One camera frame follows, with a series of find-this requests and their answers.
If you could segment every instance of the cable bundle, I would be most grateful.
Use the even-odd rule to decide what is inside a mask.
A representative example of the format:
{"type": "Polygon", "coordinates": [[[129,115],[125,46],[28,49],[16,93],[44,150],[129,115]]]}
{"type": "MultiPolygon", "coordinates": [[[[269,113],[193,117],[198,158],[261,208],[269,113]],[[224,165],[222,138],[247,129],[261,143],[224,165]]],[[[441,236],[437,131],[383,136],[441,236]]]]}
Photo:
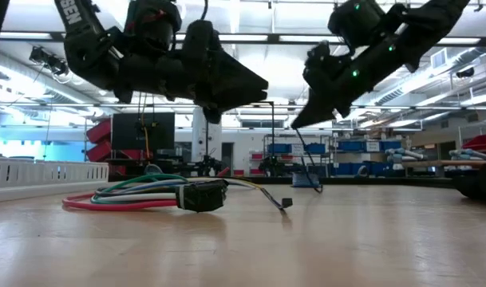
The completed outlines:
{"type": "Polygon", "coordinates": [[[127,211],[151,207],[177,206],[196,212],[212,211],[223,206],[227,185],[239,185],[260,189],[280,210],[292,205],[288,199],[278,203],[263,187],[238,179],[225,178],[190,178],[178,175],[144,175],[130,179],[113,187],[100,188],[95,193],[70,196],[62,200],[67,207],[85,210],[127,211]],[[155,180],[134,187],[131,183],[155,180]]]}

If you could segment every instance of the wooden floor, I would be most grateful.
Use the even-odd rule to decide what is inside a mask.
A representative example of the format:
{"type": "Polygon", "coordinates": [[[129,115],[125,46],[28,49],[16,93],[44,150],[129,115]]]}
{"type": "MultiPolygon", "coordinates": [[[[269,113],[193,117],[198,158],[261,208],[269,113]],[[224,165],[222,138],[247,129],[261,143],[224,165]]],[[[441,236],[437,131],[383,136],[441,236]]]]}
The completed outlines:
{"type": "Polygon", "coordinates": [[[63,210],[61,196],[0,203],[0,286],[486,286],[486,205],[421,187],[269,187],[226,206],[63,210]]]}

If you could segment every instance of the ceiling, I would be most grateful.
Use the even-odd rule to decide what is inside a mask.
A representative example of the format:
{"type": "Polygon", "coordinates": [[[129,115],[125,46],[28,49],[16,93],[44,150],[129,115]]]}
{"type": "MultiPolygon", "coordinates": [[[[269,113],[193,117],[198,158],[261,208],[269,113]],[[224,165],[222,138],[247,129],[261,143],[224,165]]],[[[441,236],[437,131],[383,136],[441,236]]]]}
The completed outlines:
{"type": "MultiPolygon", "coordinates": [[[[127,10],[127,0],[93,0],[100,9],[99,17],[105,28],[111,26],[122,27],[124,24],[125,11],[127,10]]],[[[215,28],[220,33],[296,33],[296,34],[327,34],[330,31],[326,28],[326,23],[330,18],[330,13],[334,8],[334,1],[273,1],[269,9],[268,1],[244,1],[244,0],[210,0],[209,10],[206,19],[214,23],[215,28]]],[[[383,9],[389,8],[391,1],[378,1],[383,5],[383,9]]],[[[413,6],[418,6],[423,1],[410,1],[413,6]]],[[[475,6],[468,7],[463,16],[452,30],[449,36],[457,37],[486,37],[486,1],[481,1],[484,9],[474,12],[475,6]]],[[[185,31],[188,24],[198,19],[203,10],[203,2],[200,0],[178,0],[177,6],[184,16],[182,31],[185,31]]],[[[53,0],[11,0],[10,7],[6,15],[3,31],[32,31],[32,32],[63,32],[64,26],[58,15],[53,0]]],[[[46,43],[41,41],[0,41],[0,53],[14,59],[26,67],[40,71],[41,67],[34,65],[28,60],[30,51],[34,46],[41,46],[45,51],[65,57],[63,45],[61,43],[46,43]]],[[[307,85],[302,79],[303,63],[306,60],[306,52],[313,45],[224,45],[228,53],[236,56],[237,59],[249,69],[267,79],[270,83],[268,89],[268,99],[279,104],[286,104],[288,100],[296,100],[299,104],[307,99],[307,85]]],[[[345,46],[331,46],[332,51],[337,54],[346,52],[345,46]]],[[[436,47],[426,53],[421,59],[421,66],[430,65],[430,56],[439,51],[436,47]]],[[[454,48],[460,52],[467,48],[454,48]]],[[[486,75],[486,67],[478,69],[476,75],[483,77],[486,75]]],[[[404,81],[409,72],[400,68],[388,78],[383,80],[375,87],[375,92],[385,91],[390,87],[404,81]]],[[[429,85],[415,89],[407,103],[414,105],[420,100],[425,100],[432,96],[437,96],[454,86],[450,85],[448,76],[437,78],[429,85]]],[[[456,80],[456,85],[464,84],[463,81],[456,80]]],[[[114,103],[117,99],[110,92],[100,92],[100,89],[88,82],[75,77],[65,84],[87,99],[100,103],[114,103]]],[[[364,95],[359,104],[372,104],[373,94],[364,95]]],[[[158,96],[155,100],[164,101],[158,96]]],[[[118,110],[119,112],[131,111],[131,109],[118,110]]],[[[384,112],[362,113],[355,118],[365,120],[366,118],[386,116],[384,112]]]]}

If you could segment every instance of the white fence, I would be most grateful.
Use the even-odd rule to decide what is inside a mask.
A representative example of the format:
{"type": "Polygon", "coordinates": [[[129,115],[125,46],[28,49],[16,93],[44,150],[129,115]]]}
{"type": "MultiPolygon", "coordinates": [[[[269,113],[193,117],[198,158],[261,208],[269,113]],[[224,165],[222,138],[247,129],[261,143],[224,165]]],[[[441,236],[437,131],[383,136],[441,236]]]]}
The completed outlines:
{"type": "Polygon", "coordinates": [[[0,158],[0,201],[97,188],[108,173],[107,163],[0,158]]]}

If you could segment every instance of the green cable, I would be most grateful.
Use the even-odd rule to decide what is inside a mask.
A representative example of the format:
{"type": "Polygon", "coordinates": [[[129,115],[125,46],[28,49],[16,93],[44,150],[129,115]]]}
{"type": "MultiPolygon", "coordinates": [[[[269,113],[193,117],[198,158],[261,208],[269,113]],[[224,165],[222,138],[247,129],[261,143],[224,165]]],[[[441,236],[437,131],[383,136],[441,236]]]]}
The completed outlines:
{"type": "MultiPolygon", "coordinates": [[[[102,193],[112,192],[112,191],[114,191],[118,188],[124,187],[124,186],[126,186],[130,183],[138,183],[138,182],[141,182],[141,181],[146,180],[146,179],[180,179],[180,180],[183,180],[186,183],[188,182],[188,179],[186,179],[182,176],[179,176],[179,175],[167,175],[167,174],[143,175],[143,176],[137,177],[135,179],[126,180],[122,183],[119,183],[119,184],[114,185],[112,187],[106,188],[105,190],[102,191],[102,193]]],[[[108,203],[108,202],[105,202],[102,199],[99,199],[97,197],[97,195],[94,195],[90,199],[90,202],[95,203],[95,204],[113,204],[112,202],[108,203]]],[[[115,203],[115,204],[126,204],[126,203],[132,203],[132,202],[118,202],[118,203],[115,203]]]]}

